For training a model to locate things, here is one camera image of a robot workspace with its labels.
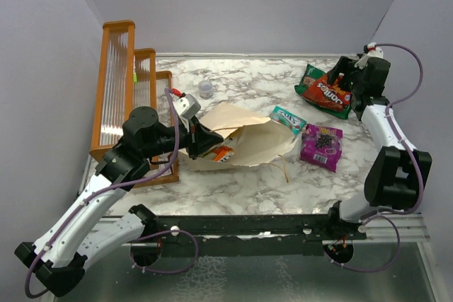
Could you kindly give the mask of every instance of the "white wall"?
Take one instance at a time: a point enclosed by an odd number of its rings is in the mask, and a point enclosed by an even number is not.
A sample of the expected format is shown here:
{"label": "white wall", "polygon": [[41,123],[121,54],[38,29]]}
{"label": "white wall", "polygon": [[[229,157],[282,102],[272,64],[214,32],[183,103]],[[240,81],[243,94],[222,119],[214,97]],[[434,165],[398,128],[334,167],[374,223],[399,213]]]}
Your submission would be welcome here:
{"label": "white wall", "polygon": [[102,28],[84,0],[0,0],[0,13],[0,299],[25,301],[26,268],[13,252],[75,198]]}
{"label": "white wall", "polygon": [[[425,67],[417,95],[395,111],[406,136],[433,158],[422,211],[453,300],[452,19],[453,0],[395,0],[373,41],[406,45]],[[400,98],[417,84],[417,64],[390,47],[384,56],[392,62],[385,93]]]}
{"label": "white wall", "polygon": [[158,52],[313,54],[360,51],[393,0],[87,1],[104,21],[132,19],[136,46]]}

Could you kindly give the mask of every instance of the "red chip bag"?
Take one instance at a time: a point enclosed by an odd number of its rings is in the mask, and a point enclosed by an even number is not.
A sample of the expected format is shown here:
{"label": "red chip bag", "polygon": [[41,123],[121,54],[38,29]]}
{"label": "red chip bag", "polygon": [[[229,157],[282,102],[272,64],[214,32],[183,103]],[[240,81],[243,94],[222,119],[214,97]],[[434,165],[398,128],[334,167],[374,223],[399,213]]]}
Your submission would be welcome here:
{"label": "red chip bag", "polygon": [[302,97],[323,108],[341,112],[349,105],[351,99],[351,93],[341,90],[338,86],[341,78],[342,76],[339,76],[333,85],[328,85],[327,75],[324,74],[302,94]]}

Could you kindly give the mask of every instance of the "clear plastic container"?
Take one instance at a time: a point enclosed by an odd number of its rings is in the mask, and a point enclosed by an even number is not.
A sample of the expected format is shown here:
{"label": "clear plastic container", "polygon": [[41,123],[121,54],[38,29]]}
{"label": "clear plastic container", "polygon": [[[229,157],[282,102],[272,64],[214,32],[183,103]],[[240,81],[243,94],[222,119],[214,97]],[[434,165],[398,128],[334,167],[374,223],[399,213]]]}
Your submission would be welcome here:
{"label": "clear plastic container", "polygon": [[210,81],[201,81],[198,84],[198,93],[203,99],[211,98],[214,94],[214,87]]}

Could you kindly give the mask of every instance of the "brown paper bag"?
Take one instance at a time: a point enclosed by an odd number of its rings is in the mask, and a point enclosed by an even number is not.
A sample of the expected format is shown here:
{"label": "brown paper bag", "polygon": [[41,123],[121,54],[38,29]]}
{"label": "brown paper bag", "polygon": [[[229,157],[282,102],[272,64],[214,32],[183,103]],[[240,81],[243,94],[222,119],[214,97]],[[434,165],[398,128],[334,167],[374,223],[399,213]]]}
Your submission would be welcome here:
{"label": "brown paper bag", "polygon": [[227,138],[238,127],[241,131],[235,136],[234,155],[225,162],[185,157],[192,170],[219,170],[240,166],[257,166],[271,162],[275,157],[284,155],[295,145],[291,129],[250,110],[239,108],[228,103],[220,103],[210,110],[200,122],[207,128]]}

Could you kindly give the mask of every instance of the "white marble countertop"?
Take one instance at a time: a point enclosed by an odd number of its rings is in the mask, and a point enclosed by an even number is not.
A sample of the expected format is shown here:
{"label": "white marble countertop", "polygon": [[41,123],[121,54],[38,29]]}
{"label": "white marble countertop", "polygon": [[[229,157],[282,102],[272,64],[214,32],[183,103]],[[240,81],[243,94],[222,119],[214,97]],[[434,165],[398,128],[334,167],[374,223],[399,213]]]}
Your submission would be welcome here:
{"label": "white marble countertop", "polygon": [[[260,165],[240,170],[193,172],[180,159],[180,182],[132,189],[108,215],[125,214],[132,205],[144,204],[155,214],[318,214],[339,199],[363,190],[376,158],[369,132],[352,112],[339,120],[305,103],[294,91],[307,63],[325,71],[337,59],[165,59],[157,70],[173,73],[173,87],[197,97],[199,117],[222,101],[269,115],[276,105],[308,123],[343,130],[343,154],[337,172],[299,160],[300,139],[285,155],[289,183],[278,168]],[[202,79],[214,84],[214,96],[200,98]],[[165,103],[159,97],[158,106]],[[96,162],[91,162],[91,171]]]}

